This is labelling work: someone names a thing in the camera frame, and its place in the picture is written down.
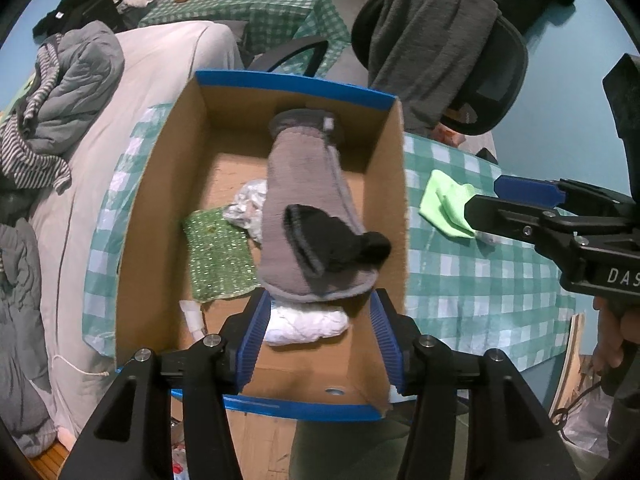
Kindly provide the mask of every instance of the gray towel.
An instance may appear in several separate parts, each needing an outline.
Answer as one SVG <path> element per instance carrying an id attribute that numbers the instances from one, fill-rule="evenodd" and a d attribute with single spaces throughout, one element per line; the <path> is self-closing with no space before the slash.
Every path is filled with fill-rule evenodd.
<path id="1" fill-rule="evenodd" d="M 369 86 L 397 95 L 404 129 L 434 128 L 473 69 L 498 17 L 493 0 L 385 0 Z"/>
<path id="2" fill-rule="evenodd" d="M 70 30 L 60 40 L 60 84 L 38 111 L 27 143 L 35 153 L 63 155 L 73 148 L 111 100 L 124 72 L 124 53 L 103 22 Z"/>

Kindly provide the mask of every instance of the person's leg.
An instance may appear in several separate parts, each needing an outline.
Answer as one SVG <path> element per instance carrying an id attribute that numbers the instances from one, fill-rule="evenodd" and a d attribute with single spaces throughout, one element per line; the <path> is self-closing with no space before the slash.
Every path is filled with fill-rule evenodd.
<path id="1" fill-rule="evenodd" d="M 299 422 L 291 450 L 289 480 L 396 480 L 409 427 L 376 422 Z M 463 480 L 468 416 L 456 419 L 450 480 Z"/>

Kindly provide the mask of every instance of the white crumpled fabric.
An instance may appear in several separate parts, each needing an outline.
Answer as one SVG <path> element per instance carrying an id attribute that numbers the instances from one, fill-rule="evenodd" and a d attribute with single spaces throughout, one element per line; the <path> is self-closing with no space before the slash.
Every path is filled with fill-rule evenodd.
<path id="1" fill-rule="evenodd" d="M 234 201 L 223 211 L 223 218 L 242 229 L 256 243 L 262 243 L 262 207 L 267 198 L 267 181 L 250 180 L 236 193 Z"/>
<path id="2" fill-rule="evenodd" d="M 347 330 L 349 317 L 340 306 L 271 301 L 271 320 L 264 335 L 270 346 L 313 343 Z"/>

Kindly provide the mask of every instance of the wooden floor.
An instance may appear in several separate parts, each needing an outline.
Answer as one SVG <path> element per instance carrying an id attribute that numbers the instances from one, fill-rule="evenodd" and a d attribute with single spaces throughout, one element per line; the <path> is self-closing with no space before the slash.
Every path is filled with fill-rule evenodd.
<path id="1" fill-rule="evenodd" d="M 227 415 L 244 480 L 289 480 L 296 421 L 242 412 Z M 56 480 L 66 456 L 57 442 L 31 464 L 44 480 Z"/>
<path id="2" fill-rule="evenodd" d="M 46 453 L 29 460 L 29 462 L 36 468 L 41 478 L 45 480 L 56 480 L 67 455 L 68 452 L 66 452 L 66 448 L 59 442 L 56 442 Z"/>

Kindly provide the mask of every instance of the cardboard box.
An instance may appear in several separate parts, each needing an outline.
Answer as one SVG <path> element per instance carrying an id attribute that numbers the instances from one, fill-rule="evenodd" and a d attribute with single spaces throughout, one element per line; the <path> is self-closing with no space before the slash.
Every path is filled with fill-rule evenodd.
<path id="1" fill-rule="evenodd" d="M 178 300 L 190 298 L 182 220 L 224 206 L 248 180 L 267 176 L 268 122 L 291 108 L 337 114 L 345 178 L 368 230 L 392 243 L 377 286 L 404 305 L 407 225 L 402 165 L 402 111 L 392 96 L 320 79 L 284 74 L 204 71 L 187 84 L 159 134 L 138 190 L 124 253 L 116 314 L 119 364 L 144 346 L 187 348 L 191 336 Z M 256 261 L 260 251 L 252 247 Z M 210 333 L 247 298 L 206 305 Z M 340 302 L 351 326 L 342 336 L 310 345 L 263 345 L 243 394 L 319 404 L 386 409 L 389 384 L 372 332 L 367 297 Z"/>

